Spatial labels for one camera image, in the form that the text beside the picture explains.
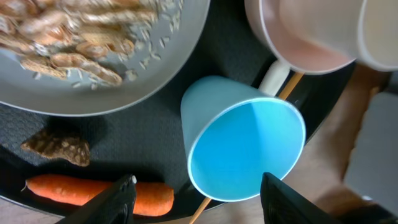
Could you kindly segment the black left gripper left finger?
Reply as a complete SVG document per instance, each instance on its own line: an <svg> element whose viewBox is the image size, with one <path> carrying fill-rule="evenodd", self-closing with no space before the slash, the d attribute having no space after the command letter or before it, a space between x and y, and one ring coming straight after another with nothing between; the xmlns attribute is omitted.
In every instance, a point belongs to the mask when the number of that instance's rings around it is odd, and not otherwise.
<svg viewBox="0 0 398 224"><path fill-rule="evenodd" d="M125 175L56 224L126 224L133 220L136 201L135 175Z"/></svg>

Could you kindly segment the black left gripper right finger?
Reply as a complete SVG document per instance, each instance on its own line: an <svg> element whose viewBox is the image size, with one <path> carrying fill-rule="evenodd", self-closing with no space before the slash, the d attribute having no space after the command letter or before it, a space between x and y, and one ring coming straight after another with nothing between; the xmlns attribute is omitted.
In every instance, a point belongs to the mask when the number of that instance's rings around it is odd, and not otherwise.
<svg viewBox="0 0 398 224"><path fill-rule="evenodd" d="M270 172L262 176L260 196L265 224L340 224Z"/></svg>

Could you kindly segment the blue cup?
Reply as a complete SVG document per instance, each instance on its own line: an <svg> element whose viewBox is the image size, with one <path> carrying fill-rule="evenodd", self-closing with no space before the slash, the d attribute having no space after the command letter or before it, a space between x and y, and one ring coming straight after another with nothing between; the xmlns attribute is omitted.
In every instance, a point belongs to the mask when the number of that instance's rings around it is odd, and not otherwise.
<svg viewBox="0 0 398 224"><path fill-rule="evenodd" d="M293 104L226 77L196 81L180 111L189 178L213 200L258 196L263 173L283 179L303 151L305 122Z"/></svg>

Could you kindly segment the pink bowl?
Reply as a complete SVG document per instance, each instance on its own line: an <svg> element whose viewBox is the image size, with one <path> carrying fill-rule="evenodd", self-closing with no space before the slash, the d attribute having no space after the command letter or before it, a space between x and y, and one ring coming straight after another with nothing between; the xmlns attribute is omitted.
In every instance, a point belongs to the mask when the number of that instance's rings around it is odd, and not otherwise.
<svg viewBox="0 0 398 224"><path fill-rule="evenodd" d="M288 32L279 16L278 0L245 0L244 8L257 39L296 72L323 75L354 62L353 58L308 43Z"/></svg>

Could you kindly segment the rice and peanut scraps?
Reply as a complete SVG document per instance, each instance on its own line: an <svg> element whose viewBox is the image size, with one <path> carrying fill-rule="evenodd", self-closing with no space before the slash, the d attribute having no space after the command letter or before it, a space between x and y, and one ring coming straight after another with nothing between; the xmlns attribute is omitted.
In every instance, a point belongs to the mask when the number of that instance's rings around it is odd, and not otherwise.
<svg viewBox="0 0 398 224"><path fill-rule="evenodd" d="M2 0L1 48L38 80L73 87L133 82L162 58L181 23L183 1Z"/></svg>

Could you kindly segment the grey plate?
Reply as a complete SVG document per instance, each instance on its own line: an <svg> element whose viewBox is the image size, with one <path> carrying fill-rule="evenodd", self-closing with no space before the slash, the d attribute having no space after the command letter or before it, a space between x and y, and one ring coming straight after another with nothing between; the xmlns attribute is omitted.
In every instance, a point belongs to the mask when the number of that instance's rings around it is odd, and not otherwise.
<svg viewBox="0 0 398 224"><path fill-rule="evenodd" d="M1 50L1 104L55 116L95 116L135 105L167 84L195 48L209 1L168 1L154 25L135 29L139 45L122 58L108 54L100 64L119 73L118 87L96 84L73 69L67 80L25 70L19 56Z"/></svg>

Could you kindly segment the cream paper cup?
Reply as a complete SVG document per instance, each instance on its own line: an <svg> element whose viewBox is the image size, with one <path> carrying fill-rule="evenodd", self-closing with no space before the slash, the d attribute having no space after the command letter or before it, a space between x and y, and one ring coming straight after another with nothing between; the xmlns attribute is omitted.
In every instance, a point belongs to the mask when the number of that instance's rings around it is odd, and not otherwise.
<svg viewBox="0 0 398 224"><path fill-rule="evenodd" d="M279 14L306 42L375 70L397 70L397 0L281 0Z"/></svg>

